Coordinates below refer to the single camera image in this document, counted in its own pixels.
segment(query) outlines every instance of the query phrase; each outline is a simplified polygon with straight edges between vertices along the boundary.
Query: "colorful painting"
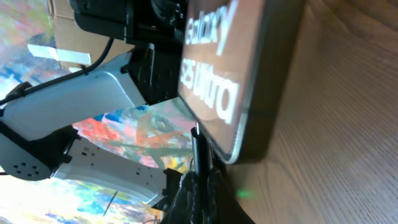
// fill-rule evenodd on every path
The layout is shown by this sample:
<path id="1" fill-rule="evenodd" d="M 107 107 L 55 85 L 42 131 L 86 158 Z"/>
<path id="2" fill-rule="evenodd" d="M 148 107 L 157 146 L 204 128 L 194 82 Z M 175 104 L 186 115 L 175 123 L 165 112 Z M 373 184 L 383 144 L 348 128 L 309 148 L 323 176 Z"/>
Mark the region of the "colorful painting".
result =
<path id="1" fill-rule="evenodd" d="M 47 0 L 0 2 L 0 98 L 21 82 L 38 85 L 69 73 L 58 61 L 34 57 L 27 49 L 27 44 L 56 47 L 47 9 Z M 80 135 L 106 150 L 180 172 L 189 169 L 194 125 L 180 99 L 124 108 L 73 124 Z M 0 180 L 0 224 L 142 223 L 161 217 L 130 195 L 87 182 L 28 182 L 11 176 Z"/>

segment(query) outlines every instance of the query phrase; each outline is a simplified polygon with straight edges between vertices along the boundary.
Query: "smartphone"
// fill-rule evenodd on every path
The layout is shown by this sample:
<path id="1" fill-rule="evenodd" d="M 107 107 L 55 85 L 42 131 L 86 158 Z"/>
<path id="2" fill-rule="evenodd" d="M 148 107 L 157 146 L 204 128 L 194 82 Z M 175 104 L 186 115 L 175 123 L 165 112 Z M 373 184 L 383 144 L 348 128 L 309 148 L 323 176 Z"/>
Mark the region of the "smartphone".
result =
<path id="1" fill-rule="evenodd" d="M 304 0 L 191 0 L 178 94 L 226 164 L 262 159 Z"/>

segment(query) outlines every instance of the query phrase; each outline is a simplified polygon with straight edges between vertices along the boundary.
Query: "green light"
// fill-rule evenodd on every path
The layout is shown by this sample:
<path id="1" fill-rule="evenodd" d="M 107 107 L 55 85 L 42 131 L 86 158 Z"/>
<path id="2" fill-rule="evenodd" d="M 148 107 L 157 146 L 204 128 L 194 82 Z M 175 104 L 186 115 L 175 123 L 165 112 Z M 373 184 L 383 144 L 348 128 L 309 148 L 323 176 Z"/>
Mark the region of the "green light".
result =
<path id="1" fill-rule="evenodd" d="M 236 191 L 236 196 L 238 198 L 249 198 L 253 196 L 253 193 L 249 190 L 238 190 Z"/>

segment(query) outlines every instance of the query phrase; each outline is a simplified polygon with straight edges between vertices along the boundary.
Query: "wooden table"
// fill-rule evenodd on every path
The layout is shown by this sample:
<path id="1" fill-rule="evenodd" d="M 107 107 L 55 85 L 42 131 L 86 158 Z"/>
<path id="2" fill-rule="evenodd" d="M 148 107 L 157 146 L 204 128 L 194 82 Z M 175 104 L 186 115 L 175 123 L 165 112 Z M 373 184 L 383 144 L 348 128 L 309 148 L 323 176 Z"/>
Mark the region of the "wooden table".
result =
<path id="1" fill-rule="evenodd" d="M 398 223 L 398 0 L 308 1 L 268 155 L 230 175 L 256 223 Z"/>

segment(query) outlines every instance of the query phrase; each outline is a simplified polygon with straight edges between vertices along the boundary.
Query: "cardboard box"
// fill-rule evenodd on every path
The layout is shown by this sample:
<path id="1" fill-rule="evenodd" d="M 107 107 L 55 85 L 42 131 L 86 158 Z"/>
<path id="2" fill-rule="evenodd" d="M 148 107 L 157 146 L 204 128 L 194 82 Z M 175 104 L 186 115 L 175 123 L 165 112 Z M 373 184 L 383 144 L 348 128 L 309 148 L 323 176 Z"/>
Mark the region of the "cardboard box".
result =
<path id="1" fill-rule="evenodd" d="M 53 16 L 55 43 L 58 49 L 72 52 L 88 53 L 91 62 L 95 62 L 102 54 L 109 37 L 86 32 L 79 28 L 74 20 L 73 9 L 69 0 L 49 0 L 49 12 Z M 109 54 L 104 62 L 107 62 L 119 54 L 123 54 L 134 48 L 125 44 L 122 40 L 114 40 Z M 78 68 L 78 63 L 60 61 L 63 68 Z"/>

